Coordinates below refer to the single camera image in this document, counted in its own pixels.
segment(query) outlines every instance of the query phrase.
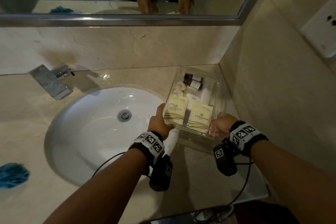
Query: backsplash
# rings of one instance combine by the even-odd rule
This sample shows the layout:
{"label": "backsplash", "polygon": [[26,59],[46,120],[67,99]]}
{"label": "backsplash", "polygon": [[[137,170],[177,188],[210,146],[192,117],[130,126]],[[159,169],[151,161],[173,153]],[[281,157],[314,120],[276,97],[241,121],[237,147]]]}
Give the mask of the backsplash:
{"label": "backsplash", "polygon": [[0,74],[217,64],[239,26],[0,28]]}

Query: clear acrylic box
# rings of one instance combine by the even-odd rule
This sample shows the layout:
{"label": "clear acrylic box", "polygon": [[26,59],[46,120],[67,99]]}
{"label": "clear acrylic box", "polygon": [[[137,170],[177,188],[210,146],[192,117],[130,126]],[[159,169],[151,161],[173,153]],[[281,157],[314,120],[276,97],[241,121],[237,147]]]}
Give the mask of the clear acrylic box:
{"label": "clear acrylic box", "polygon": [[[185,90],[183,90],[183,85],[180,82],[186,82],[184,83],[186,86]],[[182,98],[180,98],[181,92],[176,91],[176,89],[182,91]],[[211,119],[217,118],[220,90],[221,81],[214,74],[191,67],[179,67],[166,100],[166,106],[163,112],[165,122],[174,123],[176,128],[180,130],[213,138],[208,132],[210,128],[209,122]],[[185,112],[183,108],[184,105],[182,105],[183,107],[180,109],[181,105],[176,104],[177,98],[179,98],[179,101],[183,99],[187,102]],[[199,114],[199,108],[204,108],[207,114],[203,114],[202,112]],[[200,120],[203,124],[196,122],[198,125],[194,125],[195,121],[193,120],[195,119]]]}

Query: small bottle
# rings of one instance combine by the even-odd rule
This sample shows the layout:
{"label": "small bottle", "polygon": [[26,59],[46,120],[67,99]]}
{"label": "small bottle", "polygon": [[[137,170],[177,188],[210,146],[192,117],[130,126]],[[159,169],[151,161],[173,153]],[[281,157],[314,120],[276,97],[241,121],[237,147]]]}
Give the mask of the small bottle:
{"label": "small bottle", "polygon": [[196,75],[193,75],[193,74],[187,74],[187,73],[184,74],[184,78],[185,79],[193,79],[194,81],[198,81],[200,83],[203,83],[203,80],[204,80],[203,77],[199,77],[199,76],[196,76]]}
{"label": "small bottle", "polygon": [[201,82],[195,81],[191,78],[184,79],[183,83],[196,90],[201,90],[203,87],[203,84]]}

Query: chrome faucet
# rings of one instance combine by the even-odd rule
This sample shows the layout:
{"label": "chrome faucet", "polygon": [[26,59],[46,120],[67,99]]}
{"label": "chrome faucet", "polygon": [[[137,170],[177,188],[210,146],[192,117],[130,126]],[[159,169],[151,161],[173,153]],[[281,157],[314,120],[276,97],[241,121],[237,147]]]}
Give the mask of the chrome faucet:
{"label": "chrome faucet", "polygon": [[40,65],[31,70],[29,74],[56,100],[61,100],[72,93],[61,80],[70,74],[75,75],[69,66],[62,64],[49,70],[45,65]]}

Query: white sink basin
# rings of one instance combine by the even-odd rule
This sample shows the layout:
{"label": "white sink basin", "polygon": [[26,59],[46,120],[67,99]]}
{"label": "white sink basin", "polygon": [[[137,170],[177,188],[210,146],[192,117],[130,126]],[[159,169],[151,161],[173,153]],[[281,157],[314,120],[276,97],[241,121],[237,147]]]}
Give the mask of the white sink basin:
{"label": "white sink basin", "polygon": [[[68,104],[45,136],[49,165],[65,180],[84,184],[103,162],[127,151],[132,141],[147,131],[151,116],[162,102],[144,90],[116,87],[95,91]],[[117,116],[125,109],[131,112],[131,118],[120,121]],[[166,154],[172,152],[177,137],[178,133],[172,131],[164,141]]]}

